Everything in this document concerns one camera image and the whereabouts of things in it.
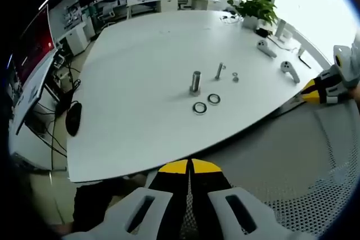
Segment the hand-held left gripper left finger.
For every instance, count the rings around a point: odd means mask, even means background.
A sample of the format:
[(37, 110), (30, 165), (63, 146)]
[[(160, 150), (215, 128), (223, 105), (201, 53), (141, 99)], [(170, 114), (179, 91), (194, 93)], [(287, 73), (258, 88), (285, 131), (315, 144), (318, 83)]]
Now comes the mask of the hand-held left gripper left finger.
[(177, 239), (186, 211), (188, 161), (162, 166), (147, 187), (114, 205), (105, 186), (86, 185), (75, 197), (73, 230), (64, 239)]

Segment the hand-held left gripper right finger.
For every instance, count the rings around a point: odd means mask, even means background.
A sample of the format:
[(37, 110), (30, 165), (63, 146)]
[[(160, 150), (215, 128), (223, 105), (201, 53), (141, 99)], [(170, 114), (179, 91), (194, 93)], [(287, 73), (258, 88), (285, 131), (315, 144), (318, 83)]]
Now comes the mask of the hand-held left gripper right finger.
[(193, 212), (207, 239), (312, 239), (282, 226), (272, 208), (241, 187), (232, 187), (214, 163), (192, 159)]

